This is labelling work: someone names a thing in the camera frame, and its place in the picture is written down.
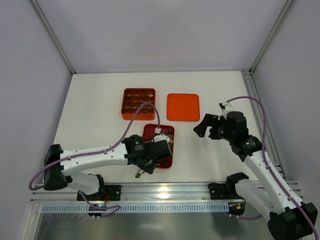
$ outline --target orange tray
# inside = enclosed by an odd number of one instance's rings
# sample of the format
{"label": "orange tray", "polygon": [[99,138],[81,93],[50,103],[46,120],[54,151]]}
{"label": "orange tray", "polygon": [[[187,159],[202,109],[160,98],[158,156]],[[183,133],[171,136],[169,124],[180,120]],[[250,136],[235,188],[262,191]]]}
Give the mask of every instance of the orange tray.
{"label": "orange tray", "polygon": [[[156,105],[156,90],[153,88],[126,88],[123,93],[121,115],[124,120],[131,120],[139,106],[145,102]],[[135,120],[154,120],[155,110],[144,106]]]}
{"label": "orange tray", "polygon": [[198,122],[200,120],[199,96],[186,93],[168,94],[166,118],[169,121]]}

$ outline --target cable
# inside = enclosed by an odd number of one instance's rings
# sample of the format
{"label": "cable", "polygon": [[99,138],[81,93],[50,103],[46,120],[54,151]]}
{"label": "cable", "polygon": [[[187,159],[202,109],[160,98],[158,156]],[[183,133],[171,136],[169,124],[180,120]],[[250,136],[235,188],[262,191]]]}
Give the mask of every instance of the cable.
{"label": "cable", "polygon": [[271,169],[271,167],[268,164],[268,160],[266,158],[266,133],[267,133],[267,116],[266,116],[266,111],[264,106],[262,105],[262,103],[252,97],[252,96],[238,96],[232,99],[229,99],[227,102],[232,102],[234,100],[238,100],[238,99],[250,99],[255,101],[257,104],[259,104],[261,110],[262,110],[262,115],[263,115],[263,133],[262,133],[262,157],[263,157],[263,161],[265,163],[265,165],[267,166],[267,168],[269,169],[270,174],[273,176],[274,180],[277,182],[277,184],[279,185],[279,187],[284,191],[284,193],[287,195],[287,197],[293,202],[293,204],[300,210],[300,212],[302,213],[302,215],[304,216],[304,218],[306,219],[306,221],[308,222],[308,224],[310,225],[313,233],[314,233],[314,237],[315,240],[319,240],[319,236],[318,236],[318,232],[315,228],[315,226],[313,225],[312,221],[310,220],[310,218],[307,216],[307,214],[305,213],[305,211],[300,207],[300,205],[296,202],[296,200],[291,196],[291,194],[286,190],[286,188],[282,185],[282,183],[279,181],[279,179],[277,178],[277,176],[275,175],[274,171]]}
{"label": "cable", "polygon": [[252,220],[258,220],[258,219],[261,219],[262,218],[262,215],[260,216],[255,216],[255,217],[245,217],[245,216],[238,216],[238,215],[233,215],[233,214],[229,214],[229,217],[233,217],[233,218],[237,218],[237,219],[241,219],[241,220],[249,220],[249,221],[252,221]]}
{"label": "cable", "polygon": [[157,119],[158,119],[158,126],[157,128],[159,129],[160,128],[160,116],[159,116],[159,112],[158,110],[156,109],[156,107],[151,104],[150,102],[144,102],[142,103],[138,109],[135,111],[131,121],[129,122],[128,126],[126,127],[123,135],[121,136],[121,138],[111,147],[105,149],[105,150],[100,150],[100,151],[93,151],[93,152],[85,152],[85,153],[78,153],[78,154],[74,154],[74,155],[71,155],[71,156],[67,156],[67,157],[64,157],[64,158],[61,158],[59,160],[56,160],[52,163],[49,163],[48,165],[46,165],[43,169],[41,169],[40,171],[38,171],[30,180],[29,182],[29,185],[28,185],[28,188],[31,190],[31,191],[36,191],[36,190],[39,190],[39,189],[42,189],[44,186],[41,185],[41,186],[37,186],[37,187],[32,187],[32,184],[34,183],[34,181],[36,180],[36,178],[42,173],[44,172],[45,170],[51,168],[52,166],[56,165],[56,164],[59,164],[63,161],[66,161],[66,160],[70,160],[70,159],[74,159],[74,158],[77,158],[77,157],[84,157],[84,156],[92,156],[92,155],[97,155],[97,154],[104,154],[106,152],[109,152],[111,151],[112,149],[116,148],[122,141],[123,139],[125,138],[125,136],[127,135],[132,123],[134,122],[134,120],[136,119],[139,111],[142,109],[143,106],[145,105],[150,105],[151,107],[153,107],[155,113],[156,113],[156,116],[157,116]]}

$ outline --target white table surface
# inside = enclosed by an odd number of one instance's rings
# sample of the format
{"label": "white table surface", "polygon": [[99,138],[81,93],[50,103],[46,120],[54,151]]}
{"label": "white table surface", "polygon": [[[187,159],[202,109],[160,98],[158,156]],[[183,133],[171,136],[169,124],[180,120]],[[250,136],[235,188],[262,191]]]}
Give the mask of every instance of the white table surface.
{"label": "white table surface", "polygon": [[[218,103],[237,96],[247,96],[240,71],[215,72],[151,72],[75,74],[64,104],[54,139],[63,149],[79,150],[115,143],[129,121],[123,120],[121,106],[125,88],[154,88],[162,125],[175,129],[173,164],[168,169],[156,168],[152,175],[145,173],[135,178],[138,168],[105,166],[84,171],[101,174],[105,182],[208,182],[225,181],[226,177],[244,172],[257,180],[253,172],[241,162],[225,140],[211,140],[209,131],[199,138],[193,128],[206,113],[219,115]],[[167,120],[167,95],[190,93],[199,96],[200,121],[180,122]],[[249,133],[259,136],[254,115],[247,99],[232,102],[244,113]],[[146,124],[154,121],[135,121],[128,132],[142,136]]]}

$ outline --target metal frame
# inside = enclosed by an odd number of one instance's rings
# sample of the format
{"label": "metal frame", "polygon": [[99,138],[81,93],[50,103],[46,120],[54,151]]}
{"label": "metal frame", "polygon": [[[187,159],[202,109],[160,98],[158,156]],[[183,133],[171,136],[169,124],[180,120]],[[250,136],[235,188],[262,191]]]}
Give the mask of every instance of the metal frame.
{"label": "metal frame", "polygon": [[253,61],[252,67],[250,69],[250,73],[254,73],[258,64],[260,63],[263,56],[266,54],[269,46],[272,44],[273,40],[277,36],[281,26],[284,24],[288,14],[290,13],[291,9],[295,5],[297,0],[286,0],[280,13],[278,14],[277,18],[275,19],[266,39],[264,40],[255,60]]}
{"label": "metal frame", "polygon": [[[43,24],[46,32],[56,47],[58,53],[63,59],[66,67],[71,74],[76,74],[67,54],[65,53],[61,43],[59,42],[56,34],[54,33],[49,21],[47,20],[38,0],[28,0],[34,9],[37,17]],[[286,17],[291,11],[297,0],[286,0],[279,15],[277,16],[271,30],[269,31],[265,41],[259,50],[252,67],[250,69],[243,70],[242,77],[247,90],[247,93],[251,97],[255,97],[260,100],[259,92],[254,81],[254,75],[257,66],[261,59],[266,54],[269,46],[272,44],[281,26],[283,25]],[[260,108],[255,103],[250,103],[254,118],[259,130],[260,136],[262,136],[263,130],[263,115]],[[283,173],[281,167],[281,157],[277,150],[275,139],[269,124],[267,125],[266,134],[266,148],[269,153],[273,164],[285,179],[286,176]],[[210,200],[210,194],[208,184],[210,182],[176,182],[176,183],[117,183],[122,186],[121,188],[121,201],[120,204],[126,203],[212,203]],[[253,182],[257,187],[261,187],[258,181]],[[302,198],[301,191],[296,181],[287,181],[289,186],[296,192],[296,194]],[[35,191],[32,194],[30,205],[31,211],[27,219],[27,225],[24,229],[24,240],[34,239],[37,226],[41,217],[41,210],[44,204],[67,204],[74,205],[76,203],[77,191],[72,189],[63,189],[60,191],[49,192],[43,189]],[[239,202],[241,199],[228,200],[228,202]]]}
{"label": "metal frame", "polygon": [[54,30],[52,29],[48,19],[46,18],[46,15],[44,14],[44,11],[42,10],[41,6],[39,5],[37,0],[28,0],[35,12],[35,14],[37,15],[37,17],[39,18],[40,22],[42,23],[44,29],[46,30],[46,32],[48,33],[53,45],[55,46],[57,52],[60,54],[65,66],[69,69],[70,73],[73,75],[75,74],[75,70],[72,67],[72,64],[68,58],[68,56],[66,55],[63,47],[61,46]]}

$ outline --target black bracket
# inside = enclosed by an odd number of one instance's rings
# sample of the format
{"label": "black bracket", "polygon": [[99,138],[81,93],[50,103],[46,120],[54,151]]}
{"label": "black bracket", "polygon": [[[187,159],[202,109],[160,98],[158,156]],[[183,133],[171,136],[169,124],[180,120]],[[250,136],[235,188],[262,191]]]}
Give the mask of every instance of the black bracket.
{"label": "black bracket", "polygon": [[[104,185],[104,189],[92,195],[84,195],[90,201],[105,201],[108,193],[108,201],[121,200],[121,185]],[[80,193],[76,196],[77,201],[84,201]]]}
{"label": "black bracket", "polygon": [[239,195],[230,194],[225,183],[210,183],[208,185],[211,200],[244,199]]}

